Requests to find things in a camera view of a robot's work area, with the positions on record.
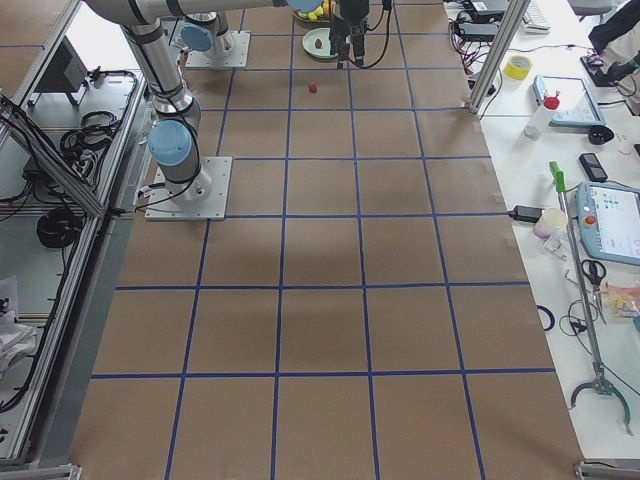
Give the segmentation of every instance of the white bottle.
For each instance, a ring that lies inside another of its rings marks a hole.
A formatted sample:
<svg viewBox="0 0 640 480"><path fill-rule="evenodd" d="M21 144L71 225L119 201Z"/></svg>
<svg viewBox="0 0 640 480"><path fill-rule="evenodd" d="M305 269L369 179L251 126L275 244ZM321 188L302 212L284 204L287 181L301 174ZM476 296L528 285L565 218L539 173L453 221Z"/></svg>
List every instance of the white bottle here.
<svg viewBox="0 0 640 480"><path fill-rule="evenodd" d="M531 116L529 123L524 127L524 134L532 140L537 140L542 135L542 132L549 126L549 122L553 118L553 114L556 113L560 100L558 99L558 92L555 97L544 97L544 102L538 107L538 110Z"/></svg>

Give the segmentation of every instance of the black scissors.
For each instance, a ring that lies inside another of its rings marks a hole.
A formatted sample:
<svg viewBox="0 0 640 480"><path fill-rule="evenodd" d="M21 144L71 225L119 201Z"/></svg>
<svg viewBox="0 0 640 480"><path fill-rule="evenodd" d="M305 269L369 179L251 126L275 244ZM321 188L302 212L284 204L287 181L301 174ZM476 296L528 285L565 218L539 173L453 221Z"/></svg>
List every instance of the black scissors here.
<svg viewBox="0 0 640 480"><path fill-rule="evenodd" d="M600 310L602 315L602 296L600 294L600 284L604 277L607 276L607 267L597 260L583 260L582 261L582 274L587 277L589 283L593 287L593 299Z"/></svg>

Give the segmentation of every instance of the scissors handle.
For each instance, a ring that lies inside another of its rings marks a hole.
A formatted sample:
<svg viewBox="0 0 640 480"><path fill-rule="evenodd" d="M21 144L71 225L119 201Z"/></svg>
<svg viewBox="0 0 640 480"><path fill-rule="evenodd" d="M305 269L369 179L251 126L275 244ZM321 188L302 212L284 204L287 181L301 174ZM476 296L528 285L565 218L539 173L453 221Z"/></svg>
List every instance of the scissors handle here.
<svg viewBox="0 0 640 480"><path fill-rule="evenodd" d="M594 287L599 287L604 277L607 276L607 268L597 260L583 260L582 273Z"/></svg>

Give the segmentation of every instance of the tape roll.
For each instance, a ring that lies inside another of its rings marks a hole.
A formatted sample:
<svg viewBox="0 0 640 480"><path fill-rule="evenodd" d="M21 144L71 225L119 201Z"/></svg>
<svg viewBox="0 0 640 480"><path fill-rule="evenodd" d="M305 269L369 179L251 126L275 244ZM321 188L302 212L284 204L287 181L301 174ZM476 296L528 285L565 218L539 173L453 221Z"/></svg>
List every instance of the tape roll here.
<svg viewBox="0 0 640 480"><path fill-rule="evenodd" d="M529 74L532 66L533 63L527 57L514 55L504 67L504 73L514 80L523 80Z"/></svg>

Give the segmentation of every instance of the white mounting plate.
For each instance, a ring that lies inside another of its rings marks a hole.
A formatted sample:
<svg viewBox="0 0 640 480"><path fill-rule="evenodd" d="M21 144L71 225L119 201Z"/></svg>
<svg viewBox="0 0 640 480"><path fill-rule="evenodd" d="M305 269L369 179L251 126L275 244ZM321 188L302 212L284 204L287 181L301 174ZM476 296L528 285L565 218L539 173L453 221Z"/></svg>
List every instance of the white mounting plate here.
<svg viewBox="0 0 640 480"><path fill-rule="evenodd" d="M231 180L231 157L202 157L202 168L211 176L211 193L199 202L193 202L185 208L173 200L163 201L145 211L145 218L150 221L176 220L224 220L229 196ZM158 168L154 182L164 182L164 175ZM152 190L149 203L164 200L169 192L164 188Z"/></svg>
<svg viewBox="0 0 640 480"><path fill-rule="evenodd" d="M186 68L193 69L223 69L223 68L244 68L247 66L249 57L249 41L251 33L247 31L229 31L235 40L235 47L231 54L226 57L213 59L201 52L190 52L187 58Z"/></svg>

